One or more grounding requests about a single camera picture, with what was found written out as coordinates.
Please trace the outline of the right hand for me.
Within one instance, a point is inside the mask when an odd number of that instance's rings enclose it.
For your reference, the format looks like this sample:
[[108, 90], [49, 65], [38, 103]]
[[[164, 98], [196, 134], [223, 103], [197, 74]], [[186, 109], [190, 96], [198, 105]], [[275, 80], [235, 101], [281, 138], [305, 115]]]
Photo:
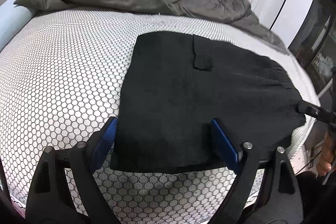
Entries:
[[325, 134], [325, 138], [322, 145], [319, 162], [316, 166], [317, 172], [320, 176], [325, 176], [331, 170], [333, 170], [333, 161], [335, 158], [334, 143], [329, 132]]

